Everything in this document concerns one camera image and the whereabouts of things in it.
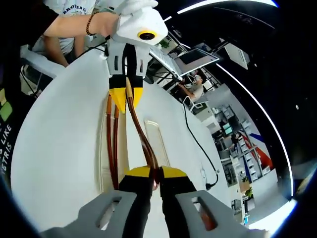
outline desk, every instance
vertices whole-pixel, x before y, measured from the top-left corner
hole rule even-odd
[[[95,164],[108,70],[99,55],[100,51],[91,50],[53,80],[31,108],[17,138],[11,168],[12,193],[39,231],[74,221],[79,209],[100,193]],[[185,171],[196,189],[205,187],[199,160],[208,182],[214,182],[212,167],[187,130],[179,102],[157,85],[144,83],[136,113],[143,129],[145,118],[159,124],[170,165]],[[195,116],[187,115],[197,140],[219,170],[219,182],[210,193],[230,206],[211,135]],[[126,123],[129,167],[143,166],[144,154],[129,114]],[[156,191],[144,237],[165,237],[162,234],[166,234],[167,227],[160,212]]]

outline brown bracelet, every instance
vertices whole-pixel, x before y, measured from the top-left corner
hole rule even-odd
[[[89,20],[88,20],[88,22],[87,22],[86,34],[89,35],[89,36],[95,35],[95,34],[91,34],[91,33],[89,32],[89,25],[90,25],[90,22],[91,22],[91,20],[93,19],[94,15],[95,15],[96,13],[98,13],[98,12],[94,12],[93,14],[91,14],[91,16],[89,17]]]

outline white tabletop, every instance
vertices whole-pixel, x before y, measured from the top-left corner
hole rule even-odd
[[[15,144],[11,167],[13,196],[39,231],[69,224],[77,218],[80,207],[100,193],[96,161],[108,71],[99,55],[100,51],[88,52],[52,81],[31,108]],[[214,182],[214,171],[187,130],[179,102],[156,84],[144,83],[136,113],[143,129],[145,119],[159,124],[170,165],[186,172],[197,190],[205,188],[201,163],[208,182]],[[190,113],[188,122],[220,171],[219,182],[210,193],[230,206],[226,179],[211,135]],[[129,114],[126,123],[129,167],[143,166],[144,154]],[[160,212],[159,193],[154,192],[144,237],[166,235]]]

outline hand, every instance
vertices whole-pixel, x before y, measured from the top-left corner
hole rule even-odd
[[[89,32],[99,33],[103,36],[111,35],[117,26],[119,16],[110,12],[97,13],[91,20]]]

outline white glove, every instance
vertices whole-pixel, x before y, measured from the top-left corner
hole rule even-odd
[[[155,0],[126,0],[115,9],[117,14],[129,15],[144,7],[156,7],[158,2]]]

